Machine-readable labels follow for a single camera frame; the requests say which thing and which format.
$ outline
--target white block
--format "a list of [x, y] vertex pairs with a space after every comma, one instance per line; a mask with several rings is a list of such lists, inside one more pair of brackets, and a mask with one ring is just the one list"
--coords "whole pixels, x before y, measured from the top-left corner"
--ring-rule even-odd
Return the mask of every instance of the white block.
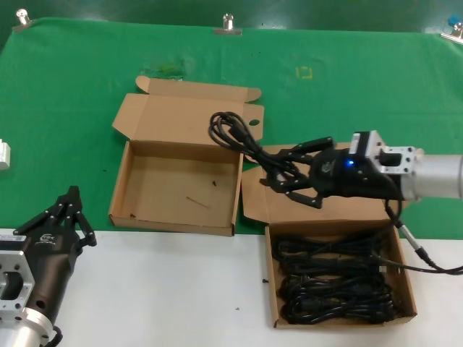
[[0, 170], [9, 168], [9, 152], [10, 148], [7, 143], [0, 140]]

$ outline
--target open cardboard box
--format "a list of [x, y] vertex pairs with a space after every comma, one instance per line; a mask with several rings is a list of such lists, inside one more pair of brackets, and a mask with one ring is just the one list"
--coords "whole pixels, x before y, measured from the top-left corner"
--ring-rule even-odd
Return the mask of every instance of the open cardboard box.
[[115, 226], [232, 236], [242, 155], [208, 135], [217, 111], [242, 116], [262, 138], [259, 89], [138, 77], [113, 127], [127, 136], [109, 217]]
[[[277, 153], [282, 148], [293, 146], [271, 146], [264, 149]], [[281, 315], [284, 301], [277, 291], [285, 274], [279, 263], [272, 258], [271, 242], [273, 237], [282, 234], [306, 236], [318, 240], [334, 240], [350, 233], [366, 231], [373, 228], [388, 228], [391, 222], [384, 211], [381, 200], [359, 197], [329, 197], [323, 200], [323, 207], [318, 210], [288, 199], [284, 194], [275, 193], [263, 186], [259, 180], [265, 178], [261, 167], [253, 168], [242, 174], [242, 196], [245, 216], [268, 223], [266, 227], [266, 254], [270, 288], [270, 305], [273, 326], [278, 329], [317, 327], [377, 327], [409, 322], [417, 314], [407, 271], [395, 267], [386, 267], [386, 281], [392, 287], [394, 302], [401, 316], [380, 325], [371, 325], [353, 320], [337, 318], [317, 325], [291, 325]], [[313, 189], [301, 191], [315, 196]], [[383, 255], [394, 262], [404, 263], [404, 256], [398, 232], [392, 226], [387, 231], [388, 248]]]

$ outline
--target box lid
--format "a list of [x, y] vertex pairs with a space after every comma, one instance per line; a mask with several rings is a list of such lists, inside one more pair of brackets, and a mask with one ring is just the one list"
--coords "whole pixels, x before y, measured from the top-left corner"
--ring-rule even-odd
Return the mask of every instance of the box lid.
[[[269, 153], [294, 147], [267, 146]], [[337, 148], [348, 148], [348, 143]], [[308, 171], [308, 167], [298, 165]], [[316, 209], [292, 201], [284, 194], [275, 193], [270, 187], [263, 186], [259, 180], [265, 178], [265, 171], [259, 166], [242, 174], [243, 209], [246, 217], [265, 223], [305, 222], [322, 220], [388, 220], [382, 200], [362, 197], [328, 197], [323, 207]], [[314, 189], [298, 191], [301, 194], [315, 196]]]
[[246, 103], [261, 96], [258, 88], [145, 76], [137, 77], [136, 83], [147, 94], [127, 94], [113, 123], [131, 140], [217, 145], [207, 128], [218, 111], [232, 111], [247, 123], [253, 121], [253, 137], [262, 138], [263, 106]]

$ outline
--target power cord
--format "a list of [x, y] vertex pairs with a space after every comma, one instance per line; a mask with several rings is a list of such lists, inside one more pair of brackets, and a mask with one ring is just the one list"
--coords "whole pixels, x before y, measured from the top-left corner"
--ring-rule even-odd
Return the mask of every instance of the power cord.
[[61, 332], [61, 329], [59, 329], [57, 326], [53, 327], [54, 332], [56, 333], [55, 336], [53, 337], [53, 340], [48, 342], [45, 347], [57, 347], [61, 340], [63, 339], [63, 334]]
[[286, 180], [307, 180], [307, 176], [300, 172], [292, 160], [271, 155], [259, 146], [245, 121], [234, 112], [213, 114], [208, 132], [211, 139], [218, 145], [254, 159], [273, 179], [281, 175]]
[[314, 325], [333, 318], [355, 318], [371, 324], [393, 320], [398, 314], [382, 274], [335, 279], [289, 276], [279, 295], [281, 315], [290, 324]]
[[399, 310], [391, 287], [371, 257], [384, 247], [384, 231], [365, 231], [339, 241], [273, 238], [272, 256], [286, 275], [279, 289], [285, 301], [282, 317], [290, 324], [306, 325], [335, 317], [371, 324], [393, 320]]
[[[372, 249], [381, 250], [383, 240], [370, 231], [335, 242], [277, 236], [271, 247], [273, 258], [280, 262], [281, 269], [288, 275], [364, 275], [378, 272], [378, 263], [372, 262], [370, 256]], [[316, 257], [325, 253], [351, 257]]]

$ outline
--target green tablecloth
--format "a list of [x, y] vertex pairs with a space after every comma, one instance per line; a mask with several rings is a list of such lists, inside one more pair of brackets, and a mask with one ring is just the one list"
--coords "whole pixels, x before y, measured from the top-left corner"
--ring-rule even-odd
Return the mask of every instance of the green tablecloth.
[[[14, 228], [71, 184], [96, 229], [125, 138], [111, 123], [139, 74], [259, 87], [263, 144], [377, 129], [390, 145], [463, 153], [463, 46], [437, 35], [245, 30], [43, 19], [0, 56], [0, 227]], [[463, 202], [428, 199], [404, 220], [422, 238], [463, 239]], [[238, 233], [262, 227], [239, 217]]]

